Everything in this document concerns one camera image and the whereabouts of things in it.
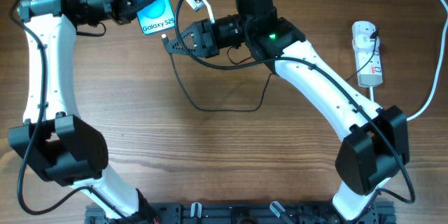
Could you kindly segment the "Galaxy S25 smartphone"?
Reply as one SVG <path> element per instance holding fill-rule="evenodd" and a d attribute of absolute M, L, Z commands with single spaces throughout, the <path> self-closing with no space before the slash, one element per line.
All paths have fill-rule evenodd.
<path fill-rule="evenodd" d="M 156 0 L 137 13 L 144 35 L 151 35 L 174 27 L 174 12 L 170 0 Z"/>

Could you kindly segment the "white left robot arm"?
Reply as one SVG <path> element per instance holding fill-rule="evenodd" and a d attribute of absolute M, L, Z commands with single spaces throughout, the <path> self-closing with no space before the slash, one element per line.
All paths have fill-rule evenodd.
<path fill-rule="evenodd" d="M 27 35 L 29 93 L 23 124 L 8 133 L 10 147 L 45 182 L 85 193 L 106 223 L 158 223 L 142 193 L 109 164 L 104 136 L 83 121 L 74 93 L 78 27 L 112 20 L 125 25 L 157 0 L 15 0 L 10 18 Z"/>

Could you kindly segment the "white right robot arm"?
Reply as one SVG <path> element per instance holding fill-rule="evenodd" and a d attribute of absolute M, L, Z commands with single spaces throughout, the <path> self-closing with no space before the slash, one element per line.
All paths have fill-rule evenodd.
<path fill-rule="evenodd" d="M 208 66 L 223 48 L 246 46 L 253 65 L 264 64 L 298 89 L 325 117 L 341 141 L 335 168 L 342 183 L 327 202 L 305 202 L 288 217 L 278 202 L 270 210 L 285 223 L 394 223 L 393 204 L 378 202 L 386 183 L 406 173 L 410 160 L 407 119 L 353 89 L 317 54 L 305 35 L 277 15 L 273 0 L 235 0 L 237 13 L 192 23 L 163 38 L 170 55 Z"/>

